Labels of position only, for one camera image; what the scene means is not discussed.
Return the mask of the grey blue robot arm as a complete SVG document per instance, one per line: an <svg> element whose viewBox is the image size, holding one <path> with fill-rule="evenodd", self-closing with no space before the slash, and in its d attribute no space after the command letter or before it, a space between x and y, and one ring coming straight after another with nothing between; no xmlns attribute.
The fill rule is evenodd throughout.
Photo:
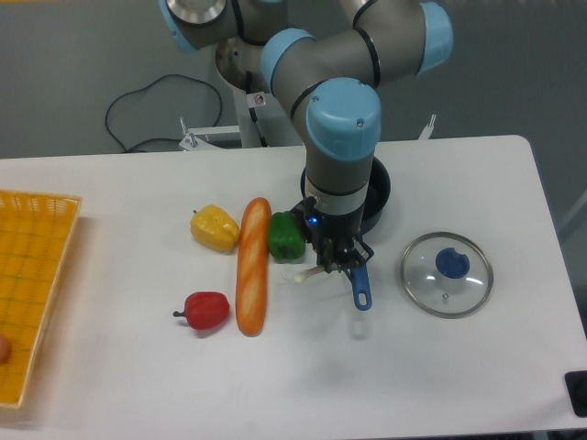
<svg viewBox="0 0 587 440"><path fill-rule="evenodd" d="M260 49L256 71L306 150L304 199L294 215L326 271L363 267L362 239L374 150L382 129L377 88L445 62L447 11L433 1L344 1L349 30L317 39L291 27L284 1L163 1L177 44L235 39Z"/></svg>

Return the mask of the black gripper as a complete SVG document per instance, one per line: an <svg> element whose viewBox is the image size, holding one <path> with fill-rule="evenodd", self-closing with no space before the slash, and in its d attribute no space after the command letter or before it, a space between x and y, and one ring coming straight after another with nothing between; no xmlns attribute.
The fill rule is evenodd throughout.
<svg viewBox="0 0 587 440"><path fill-rule="evenodd" d="M294 223L305 242L312 245L318 265L325 273L332 271L334 257L338 257L340 270L353 270L365 266L374 256L373 249L362 238L363 207L346 214L326 214L317 209L314 197L308 197L290 210Z"/></svg>

